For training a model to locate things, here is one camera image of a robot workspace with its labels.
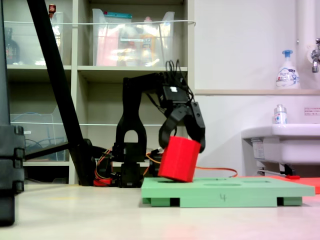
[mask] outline robotic arm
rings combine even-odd
[[[166,116],[159,130],[159,145],[165,149],[171,132],[183,123],[188,135],[201,144],[200,153],[205,149],[205,124],[199,104],[181,72],[152,73],[123,79],[123,114],[116,128],[116,140],[112,149],[113,162],[124,162],[121,166],[120,187],[139,187],[140,166],[147,149],[147,134],[139,118],[142,93]],[[150,94],[156,94],[159,105]],[[138,142],[124,142],[126,132],[134,130]]]

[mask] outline clear plastic bin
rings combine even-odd
[[[63,12],[56,12],[51,20],[62,63],[71,65],[72,25]],[[4,23],[7,64],[46,65],[33,23]]]
[[[10,120],[12,125],[23,127],[26,154],[67,141],[58,107],[55,108],[52,114],[40,114],[36,112],[10,114]],[[68,160],[69,152],[67,150],[35,159],[35,161]]]
[[[107,24],[104,13],[93,9],[93,65],[164,67],[173,56],[173,23]],[[163,21],[174,20],[167,12]]]

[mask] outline red mat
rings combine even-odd
[[[320,177],[301,177],[300,179],[288,179],[282,176],[257,176],[257,178],[261,178],[261,177],[279,179],[279,180],[288,181],[296,184],[314,186],[315,194],[320,194]]]

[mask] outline shelf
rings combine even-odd
[[[123,164],[123,162],[113,162],[112,163],[112,167],[117,168],[117,167],[121,167],[121,164]],[[147,168],[149,167],[149,162],[138,162],[138,164],[140,164],[141,168]]]
[[[78,72],[91,83],[122,84],[124,78],[134,78],[142,75],[165,72],[166,68],[148,66],[78,66]]]
[[[68,161],[24,161],[24,167],[69,166]]]
[[[71,82],[71,66],[63,66],[66,79]],[[49,83],[47,66],[7,65],[8,80],[11,83]]]
[[[320,95],[320,89],[196,89],[198,96],[227,96],[227,95]]]
[[[182,5],[184,0],[89,0],[92,4]]]

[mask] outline red cube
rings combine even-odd
[[[191,183],[201,144],[185,137],[171,136],[159,168],[159,177]]]

